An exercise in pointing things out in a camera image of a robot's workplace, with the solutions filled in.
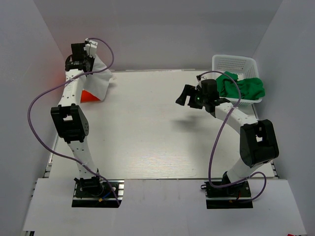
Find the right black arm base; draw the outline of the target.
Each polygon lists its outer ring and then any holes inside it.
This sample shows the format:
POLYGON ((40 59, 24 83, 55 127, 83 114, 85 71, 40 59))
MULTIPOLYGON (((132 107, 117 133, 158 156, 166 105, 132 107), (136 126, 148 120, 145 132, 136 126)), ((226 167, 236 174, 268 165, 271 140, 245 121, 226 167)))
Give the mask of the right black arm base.
POLYGON ((200 188, 205 191, 207 209, 253 208, 251 190, 247 181, 225 188, 214 188, 207 181, 200 188))

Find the green t shirt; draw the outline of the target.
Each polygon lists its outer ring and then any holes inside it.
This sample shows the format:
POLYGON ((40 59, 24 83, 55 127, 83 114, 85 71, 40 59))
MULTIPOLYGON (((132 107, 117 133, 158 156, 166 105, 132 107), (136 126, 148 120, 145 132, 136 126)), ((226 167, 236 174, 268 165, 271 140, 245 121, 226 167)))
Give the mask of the green t shirt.
MULTIPOLYGON (((230 72, 225 72, 226 75, 230 76, 237 84, 241 98, 246 100, 258 100, 265 96, 265 89, 263 87, 263 82, 257 78, 245 78, 239 80, 237 74, 230 72)), ((216 78, 217 90, 221 97, 227 98, 239 98, 238 90, 235 84, 225 75, 220 75, 216 78)))

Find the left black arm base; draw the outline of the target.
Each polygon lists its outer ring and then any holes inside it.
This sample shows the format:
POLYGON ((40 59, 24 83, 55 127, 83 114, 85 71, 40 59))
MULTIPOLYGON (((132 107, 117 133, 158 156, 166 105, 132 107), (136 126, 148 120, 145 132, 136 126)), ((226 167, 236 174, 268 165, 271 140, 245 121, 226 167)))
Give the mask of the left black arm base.
POLYGON ((74 179, 76 184, 72 198, 72 208, 118 208, 123 200, 124 180, 109 180, 116 197, 107 182, 101 181, 100 188, 93 186, 91 188, 82 187, 79 179, 74 179))

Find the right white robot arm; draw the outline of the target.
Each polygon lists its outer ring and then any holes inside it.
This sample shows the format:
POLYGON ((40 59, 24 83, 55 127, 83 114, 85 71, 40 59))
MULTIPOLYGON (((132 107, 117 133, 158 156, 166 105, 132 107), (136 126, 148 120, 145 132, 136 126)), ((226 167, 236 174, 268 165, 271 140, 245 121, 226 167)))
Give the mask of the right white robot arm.
POLYGON ((240 183, 257 175, 258 168, 279 156, 272 122, 250 117, 239 110, 237 104, 220 98, 215 80, 203 80, 197 86, 185 85, 176 103, 195 109, 204 108, 214 118, 222 120, 223 126, 230 126, 239 134, 240 158, 223 174, 219 185, 226 195, 234 196, 240 190, 240 183))

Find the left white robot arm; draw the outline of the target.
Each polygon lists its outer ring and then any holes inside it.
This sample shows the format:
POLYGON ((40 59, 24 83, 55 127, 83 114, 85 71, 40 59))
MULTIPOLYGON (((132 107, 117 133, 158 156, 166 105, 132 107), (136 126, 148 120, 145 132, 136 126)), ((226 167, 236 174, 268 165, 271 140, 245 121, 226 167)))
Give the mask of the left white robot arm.
POLYGON ((78 161, 79 178, 75 181, 87 186, 93 196, 103 193, 104 184, 96 175, 99 173, 88 147, 89 123, 80 108, 81 96, 87 76, 75 76, 91 72, 96 56, 97 42, 85 40, 84 43, 71 44, 72 54, 65 62, 64 86, 60 102, 51 109, 51 116, 59 137, 63 138, 78 161))

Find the white t shirt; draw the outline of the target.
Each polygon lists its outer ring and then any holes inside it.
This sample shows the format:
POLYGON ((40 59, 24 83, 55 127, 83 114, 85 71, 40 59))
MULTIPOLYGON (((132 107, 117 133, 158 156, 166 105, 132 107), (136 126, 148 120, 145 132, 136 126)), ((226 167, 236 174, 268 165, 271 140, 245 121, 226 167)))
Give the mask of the white t shirt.
POLYGON ((100 99, 100 101, 103 101, 107 93, 109 81, 112 77, 113 74, 108 69, 100 73, 88 75, 83 90, 88 91, 100 99))

